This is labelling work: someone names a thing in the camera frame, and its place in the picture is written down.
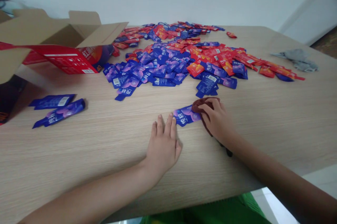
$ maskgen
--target forearm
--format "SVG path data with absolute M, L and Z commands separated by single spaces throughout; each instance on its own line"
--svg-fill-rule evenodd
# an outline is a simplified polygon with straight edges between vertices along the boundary
M 63 194 L 22 220 L 39 223 L 99 223 L 149 191 L 160 180 L 141 163 Z
M 301 223 L 334 223 L 337 200 L 301 178 L 239 135 L 233 135 L 231 150 L 265 184 Z

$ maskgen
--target brown cloth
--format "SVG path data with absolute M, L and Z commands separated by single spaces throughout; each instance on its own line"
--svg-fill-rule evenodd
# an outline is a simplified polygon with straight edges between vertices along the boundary
M 195 102 L 193 102 L 192 104 L 192 111 L 195 113 L 204 113 L 205 115 L 207 115 L 208 119 L 210 118 L 209 115 L 201 108 L 198 108 L 198 106 L 202 105 L 202 104 L 206 104 L 208 105 L 211 109 L 214 109 L 213 104 L 211 102 L 205 102 L 206 100 L 208 100 L 209 98 L 211 99 L 217 99 L 220 102 L 219 98 L 216 97 L 206 97 L 206 98 L 202 98 L 199 100 L 196 100 Z M 209 133 L 210 136 L 213 137 L 213 135 L 211 134 L 211 132 L 208 130 L 208 128 L 206 127 L 206 123 L 204 121 L 204 118 L 201 116 L 201 120 L 203 121 L 204 127 L 207 130 L 207 132 Z

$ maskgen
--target hand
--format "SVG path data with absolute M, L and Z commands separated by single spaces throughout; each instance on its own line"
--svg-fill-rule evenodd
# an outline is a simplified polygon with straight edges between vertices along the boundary
M 212 135 L 226 147 L 228 141 L 238 135 L 234 129 L 234 125 L 227 115 L 225 106 L 217 99 L 207 99 L 205 102 L 211 102 L 214 110 L 207 104 L 202 104 L 198 108 L 203 109 L 209 118 L 205 113 L 201 113 L 201 116 Z
M 176 132 L 176 119 L 172 113 L 167 118 L 165 128 L 161 115 L 158 116 L 158 122 L 152 124 L 144 162 L 151 173 L 159 179 L 176 164 L 180 156 L 181 145 L 176 139 Z

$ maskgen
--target open cardboard box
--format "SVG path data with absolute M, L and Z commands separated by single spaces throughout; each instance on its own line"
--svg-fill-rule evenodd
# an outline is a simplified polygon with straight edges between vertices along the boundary
M 16 18 L 0 21 L 0 42 L 8 46 L 0 49 L 0 125 L 8 120 L 27 82 L 15 72 L 31 49 L 68 74 L 98 73 L 127 25 L 102 25 L 97 12 L 69 11 L 69 19 L 50 18 L 42 9 L 14 14 Z

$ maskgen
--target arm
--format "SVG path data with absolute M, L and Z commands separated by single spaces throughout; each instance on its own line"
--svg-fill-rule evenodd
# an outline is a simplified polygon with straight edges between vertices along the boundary
M 159 115 L 158 122 L 152 125 L 143 161 L 61 195 L 29 214 L 20 224 L 99 223 L 153 188 L 175 165 L 180 153 L 175 118 L 172 113 L 169 115 L 164 130 L 163 119 Z
M 226 109 L 217 99 L 199 106 L 212 135 L 226 146 L 265 184 L 301 223 L 337 223 L 337 200 L 301 178 L 270 156 L 255 148 L 235 132 Z

